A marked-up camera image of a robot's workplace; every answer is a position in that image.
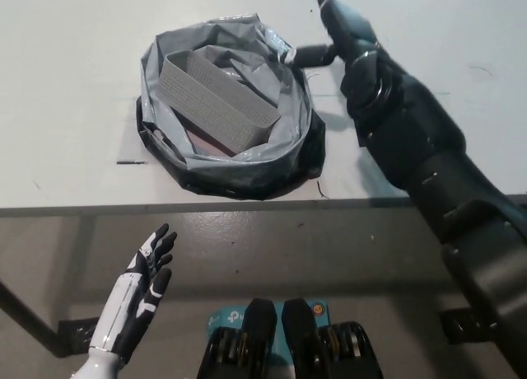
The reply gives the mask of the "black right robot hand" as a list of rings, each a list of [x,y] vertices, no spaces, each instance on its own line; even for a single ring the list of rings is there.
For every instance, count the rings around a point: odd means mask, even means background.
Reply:
[[[330,65],[337,57],[355,59],[373,48],[377,38],[370,22],[339,0],[316,0],[320,19],[332,44],[289,49],[277,56],[279,63],[297,68]]]

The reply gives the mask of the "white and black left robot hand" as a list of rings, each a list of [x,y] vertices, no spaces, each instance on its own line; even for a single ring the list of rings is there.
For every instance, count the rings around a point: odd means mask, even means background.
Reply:
[[[151,324],[172,271],[176,232],[163,224],[139,247],[117,278],[91,338],[90,347],[115,354],[127,364]]]

